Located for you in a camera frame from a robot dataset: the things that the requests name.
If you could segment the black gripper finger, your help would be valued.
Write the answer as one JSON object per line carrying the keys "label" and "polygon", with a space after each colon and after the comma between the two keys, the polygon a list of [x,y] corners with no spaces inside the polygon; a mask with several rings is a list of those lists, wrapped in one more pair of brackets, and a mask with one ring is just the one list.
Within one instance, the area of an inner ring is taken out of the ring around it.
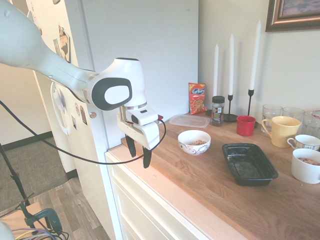
{"label": "black gripper finger", "polygon": [[136,156],[135,141],[128,135],[125,136],[125,140],[126,140],[127,147],[129,149],[131,157],[132,158],[135,157]]}
{"label": "black gripper finger", "polygon": [[143,167],[146,169],[150,166],[151,158],[152,158],[152,151],[142,147],[143,150]]}

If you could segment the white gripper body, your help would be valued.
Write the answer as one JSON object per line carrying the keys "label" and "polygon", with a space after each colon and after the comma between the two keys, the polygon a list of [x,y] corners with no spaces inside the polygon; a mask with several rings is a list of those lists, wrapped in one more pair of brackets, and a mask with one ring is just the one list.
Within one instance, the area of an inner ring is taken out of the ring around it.
{"label": "white gripper body", "polygon": [[117,124],[125,135],[151,150],[160,141],[158,118],[158,114],[150,106],[121,106]]}

